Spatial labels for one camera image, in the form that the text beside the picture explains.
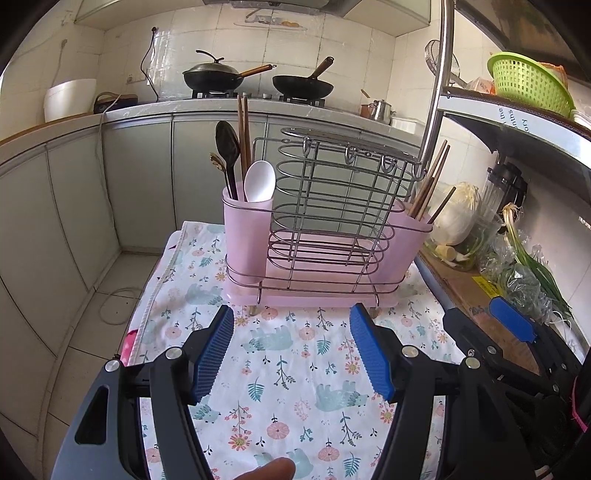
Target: yellow label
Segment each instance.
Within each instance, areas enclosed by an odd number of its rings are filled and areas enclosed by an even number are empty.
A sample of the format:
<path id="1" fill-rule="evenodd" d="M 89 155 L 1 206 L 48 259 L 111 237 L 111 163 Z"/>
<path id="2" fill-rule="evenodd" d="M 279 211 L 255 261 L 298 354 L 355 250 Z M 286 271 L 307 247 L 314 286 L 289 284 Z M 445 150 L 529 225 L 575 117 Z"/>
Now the yellow label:
<path id="1" fill-rule="evenodd" d="M 476 283 L 478 283 L 478 286 L 484 290 L 484 292 L 490 297 L 490 298 L 495 298 L 498 297 L 499 295 L 501 295 L 501 292 L 499 291 L 499 289 L 497 287 L 495 287 L 491 282 L 489 282 L 487 279 L 485 279 L 484 277 L 478 276 L 478 277 L 472 277 L 472 280 L 474 280 Z"/>

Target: green basket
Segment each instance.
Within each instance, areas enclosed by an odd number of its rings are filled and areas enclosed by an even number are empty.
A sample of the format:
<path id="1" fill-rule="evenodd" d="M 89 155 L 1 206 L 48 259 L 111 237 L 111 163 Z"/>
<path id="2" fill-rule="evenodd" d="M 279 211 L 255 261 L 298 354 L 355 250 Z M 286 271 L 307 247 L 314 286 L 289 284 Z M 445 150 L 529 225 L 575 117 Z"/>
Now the green basket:
<path id="1" fill-rule="evenodd" d="M 570 116 L 573 98 L 562 82 L 541 64 L 523 55 L 502 51 L 491 55 L 486 64 L 495 79 L 496 94 Z"/>

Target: pan lid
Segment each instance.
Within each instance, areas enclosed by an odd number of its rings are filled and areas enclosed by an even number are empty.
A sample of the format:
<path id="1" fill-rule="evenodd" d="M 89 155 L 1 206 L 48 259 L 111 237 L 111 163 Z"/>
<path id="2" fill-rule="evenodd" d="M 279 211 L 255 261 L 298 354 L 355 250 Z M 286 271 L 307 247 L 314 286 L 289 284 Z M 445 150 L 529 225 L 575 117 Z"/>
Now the pan lid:
<path id="1" fill-rule="evenodd" d="M 208 61 L 205 63 L 198 63 L 194 67 L 188 69 L 187 72 L 225 72 L 225 73 L 232 73 L 234 75 L 238 75 L 238 71 L 235 68 L 230 67 L 230 65 L 224 65 L 223 63 L 220 63 L 220 61 L 223 60 L 223 57 L 220 57 L 217 59 L 216 57 L 214 57 L 209 52 L 206 52 L 205 50 L 195 50 L 195 51 L 197 53 L 203 53 L 205 55 L 209 55 L 211 58 L 213 58 L 213 61 Z"/>

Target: metal pole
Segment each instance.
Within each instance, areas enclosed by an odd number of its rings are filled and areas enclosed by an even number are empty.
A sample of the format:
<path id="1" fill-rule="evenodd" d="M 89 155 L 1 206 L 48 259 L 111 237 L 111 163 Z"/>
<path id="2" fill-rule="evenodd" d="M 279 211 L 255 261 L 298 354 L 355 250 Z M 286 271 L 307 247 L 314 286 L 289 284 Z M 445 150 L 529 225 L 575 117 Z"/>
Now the metal pole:
<path id="1" fill-rule="evenodd" d="M 435 74 L 435 85 L 431 94 L 431 105 L 427 115 L 425 134 L 421 142 L 421 149 L 418 152 L 419 164 L 413 169 L 414 177 L 422 179 L 428 164 L 435 152 L 435 143 L 441 128 L 443 113 L 437 109 L 440 95 L 443 95 L 449 85 L 449 74 L 452 68 L 453 55 L 453 21 L 454 21 L 454 0 L 441 0 L 441 31 L 439 34 L 439 58 L 437 60 L 437 72 Z"/>

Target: blue gripper pad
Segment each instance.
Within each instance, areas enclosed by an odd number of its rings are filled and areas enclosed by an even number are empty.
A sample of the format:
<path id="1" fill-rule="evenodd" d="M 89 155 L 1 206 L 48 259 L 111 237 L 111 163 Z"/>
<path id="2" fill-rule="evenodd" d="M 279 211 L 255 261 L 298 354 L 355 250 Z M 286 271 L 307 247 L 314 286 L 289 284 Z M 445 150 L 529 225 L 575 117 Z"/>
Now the blue gripper pad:
<path id="1" fill-rule="evenodd" d="M 375 326 L 362 304 L 351 307 L 349 327 L 374 391 L 386 400 L 392 398 L 396 389 L 390 380 L 388 358 L 382 352 L 376 337 L 380 334 L 377 330 L 379 327 Z"/>
<path id="2" fill-rule="evenodd" d="M 501 322 L 520 342 L 532 343 L 535 340 L 531 323 L 503 297 L 495 297 L 488 305 L 491 315 Z"/>
<path id="3" fill-rule="evenodd" d="M 191 394 L 197 402 L 211 392 L 217 372 L 220 370 L 224 355 L 228 350 L 228 345 L 234 334 L 234 312 L 232 309 L 225 305 L 222 306 L 206 330 L 211 330 L 209 338 L 193 372 Z"/>

